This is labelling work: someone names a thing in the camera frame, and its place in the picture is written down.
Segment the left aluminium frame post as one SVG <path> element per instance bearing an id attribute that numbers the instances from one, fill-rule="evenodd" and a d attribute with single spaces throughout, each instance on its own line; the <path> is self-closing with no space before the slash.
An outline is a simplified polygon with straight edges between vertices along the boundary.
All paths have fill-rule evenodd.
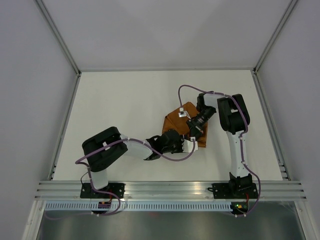
<path id="1" fill-rule="evenodd" d="M 45 2 L 43 0 L 34 0 L 33 1 L 40 11 L 41 15 L 43 16 L 46 24 L 48 25 L 51 33 L 53 34 L 55 40 L 57 41 L 62 53 L 64 54 L 65 58 L 67 59 L 68 63 L 72 67 L 73 71 L 77 76 L 81 74 L 81 70 L 79 69 L 78 65 L 76 64 L 66 42 L 63 39 L 53 17 L 51 16 Z"/>

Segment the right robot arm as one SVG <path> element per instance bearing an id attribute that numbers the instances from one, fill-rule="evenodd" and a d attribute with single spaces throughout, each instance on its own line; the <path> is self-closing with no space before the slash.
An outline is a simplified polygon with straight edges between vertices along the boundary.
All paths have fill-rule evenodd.
<path id="1" fill-rule="evenodd" d="M 230 156 L 231 170 L 227 183 L 213 183 L 207 190 L 215 199 L 258 199 L 259 189 L 253 183 L 253 173 L 246 163 L 246 134 L 249 129 L 250 116 L 241 94 L 218 96 L 200 93 L 197 97 L 198 114 L 186 122 L 189 137 L 198 140 L 204 136 L 204 126 L 209 119 L 218 113 L 219 122 L 226 132 Z"/>

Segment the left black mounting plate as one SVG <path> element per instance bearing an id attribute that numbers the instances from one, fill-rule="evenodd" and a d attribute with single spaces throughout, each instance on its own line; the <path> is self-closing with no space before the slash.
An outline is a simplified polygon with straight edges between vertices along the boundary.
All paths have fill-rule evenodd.
<path id="1" fill-rule="evenodd" d="M 122 199 L 125 193 L 124 183 L 109 183 L 106 187 L 94 190 L 90 183 L 83 183 L 80 191 L 81 199 Z"/>

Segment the aluminium frame post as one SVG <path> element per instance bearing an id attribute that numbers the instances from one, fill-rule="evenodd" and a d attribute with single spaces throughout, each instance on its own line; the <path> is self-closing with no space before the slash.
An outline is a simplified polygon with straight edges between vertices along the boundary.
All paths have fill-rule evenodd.
<path id="1" fill-rule="evenodd" d="M 295 10 L 297 4 L 299 3 L 299 0 L 290 0 L 287 7 L 285 8 L 280 20 L 278 21 L 274 31 L 272 32 L 266 46 L 264 47 L 260 57 L 258 58 L 258 61 L 254 65 L 252 72 L 254 75 L 258 73 L 260 68 L 262 67 L 263 63 L 265 62 L 266 58 L 268 57 L 270 51 L 272 50 L 272 47 L 276 43 L 278 37 L 282 33 L 284 27 L 286 26 L 289 18 L 291 17 L 293 11 Z"/>
<path id="2" fill-rule="evenodd" d="M 51 16 L 45 2 L 43 0 L 34 0 L 33 1 L 40 11 L 41 15 L 43 16 L 46 24 L 48 25 L 51 33 L 53 34 L 55 40 L 57 41 L 62 53 L 64 54 L 65 58 L 67 59 L 68 63 L 72 67 L 73 71 L 77 76 L 81 74 L 81 70 L 79 69 L 78 65 L 76 64 L 66 42 L 63 39 L 53 17 Z"/>

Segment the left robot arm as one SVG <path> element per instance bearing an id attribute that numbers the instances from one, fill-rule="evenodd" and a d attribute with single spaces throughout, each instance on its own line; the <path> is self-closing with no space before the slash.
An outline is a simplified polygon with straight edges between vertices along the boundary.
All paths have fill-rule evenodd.
<path id="1" fill-rule="evenodd" d="M 109 193 L 107 168 L 123 156 L 144 161 L 157 160 L 163 154 L 184 152 L 186 140 L 176 130 L 170 129 L 162 135 L 155 135 L 140 142 L 131 140 L 112 126 L 90 137 L 82 143 L 82 150 L 88 156 L 87 162 L 92 180 L 91 191 L 98 198 Z"/>

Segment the aluminium front rail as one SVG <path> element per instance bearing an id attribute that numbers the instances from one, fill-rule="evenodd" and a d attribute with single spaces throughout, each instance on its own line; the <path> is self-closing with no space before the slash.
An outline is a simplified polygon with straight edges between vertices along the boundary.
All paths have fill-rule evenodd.
<path id="1" fill-rule="evenodd" d="M 120 193 L 126 200 L 209 201 L 214 198 L 209 181 L 127 181 Z M 303 185 L 298 181 L 262 181 L 257 184 L 261 201 L 306 201 Z M 41 181 L 34 198 L 37 200 L 79 200 L 79 181 Z"/>

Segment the black mounting plate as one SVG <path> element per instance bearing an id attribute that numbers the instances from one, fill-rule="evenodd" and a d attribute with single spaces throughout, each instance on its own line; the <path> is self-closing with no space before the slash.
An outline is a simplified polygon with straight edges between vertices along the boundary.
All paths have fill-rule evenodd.
<path id="1" fill-rule="evenodd" d="M 106 187 L 94 190 L 90 183 L 83 183 L 80 191 L 81 199 L 122 199 L 125 193 L 124 183 L 109 183 Z"/>
<path id="2" fill-rule="evenodd" d="M 258 198 L 257 186 L 254 183 L 250 187 L 242 189 L 231 187 L 228 183 L 213 183 L 211 187 L 207 187 L 206 190 L 213 194 L 214 199 L 250 200 Z"/>

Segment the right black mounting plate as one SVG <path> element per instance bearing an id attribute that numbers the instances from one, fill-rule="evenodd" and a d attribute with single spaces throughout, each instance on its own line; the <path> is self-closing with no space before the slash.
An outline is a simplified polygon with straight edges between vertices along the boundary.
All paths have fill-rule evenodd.
<path id="1" fill-rule="evenodd" d="M 250 187 L 242 189 L 231 187 L 228 183 L 213 183 L 211 187 L 207 187 L 206 190 L 213 194 L 214 199 L 250 200 L 258 198 L 257 186 L 254 183 Z"/>

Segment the right aluminium frame post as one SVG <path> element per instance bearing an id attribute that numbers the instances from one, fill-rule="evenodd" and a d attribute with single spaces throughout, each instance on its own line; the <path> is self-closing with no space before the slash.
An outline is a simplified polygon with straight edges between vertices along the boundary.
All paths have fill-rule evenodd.
<path id="1" fill-rule="evenodd" d="M 284 27 L 286 26 L 289 18 L 291 17 L 293 11 L 295 10 L 297 4 L 299 3 L 299 0 L 290 0 L 287 7 L 285 8 L 280 20 L 278 21 L 274 31 L 272 32 L 266 46 L 264 47 L 260 57 L 258 58 L 258 61 L 254 65 L 252 72 L 254 75 L 258 73 L 260 68 L 262 67 L 263 63 L 265 62 L 266 58 L 268 57 L 270 51 L 272 50 L 272 47 L 276 43 L 278 37 L 282 33 Z"/>

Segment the brown cloth napkin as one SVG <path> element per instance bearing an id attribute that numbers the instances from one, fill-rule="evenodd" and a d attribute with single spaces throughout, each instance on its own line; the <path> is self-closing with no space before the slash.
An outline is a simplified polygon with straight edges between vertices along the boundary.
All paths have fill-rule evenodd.
<path id="1" fill-rule="evenodd" d="M 195 117 L 199 113 L 196 106 L 190 101 L 186 102 L 182 107 L 188 112 L 191 118 Z M 187 125 L 187 120 L 189 120 L 188 117 L 179 117 L 179 108 L 177 108 L 165 116 L 162 133 L 173 129 L 180 135 L 189 135 L 190 129 Z M 203 135 L 197 140 L 199 148 L 205 148 L 207 145 L 208 123 L 203 126 L 203 132 Z"/>

